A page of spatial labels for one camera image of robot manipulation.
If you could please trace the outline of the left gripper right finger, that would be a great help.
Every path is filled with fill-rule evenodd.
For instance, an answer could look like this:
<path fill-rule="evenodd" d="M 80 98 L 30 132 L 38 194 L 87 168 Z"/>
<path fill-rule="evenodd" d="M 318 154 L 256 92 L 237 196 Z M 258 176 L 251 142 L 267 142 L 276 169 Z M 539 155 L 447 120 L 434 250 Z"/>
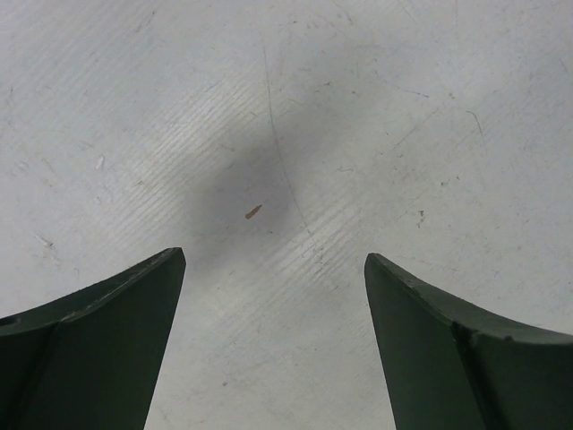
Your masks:
<path fill-rule="evenodd" d="M 571 428 L 570 335 L 484 310 L 380 254 L 364 277 L 397 428 Z"/>

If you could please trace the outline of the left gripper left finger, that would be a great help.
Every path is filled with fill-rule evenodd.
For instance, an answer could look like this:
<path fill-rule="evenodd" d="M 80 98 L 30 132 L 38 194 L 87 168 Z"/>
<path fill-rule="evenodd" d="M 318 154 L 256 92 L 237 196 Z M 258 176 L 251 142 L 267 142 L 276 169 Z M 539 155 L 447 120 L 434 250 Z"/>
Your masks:
<path fill-rule="evenodd" d="M 184 280 L 182 248 L 1 320 L 3 429 L 142 429 Z"/>

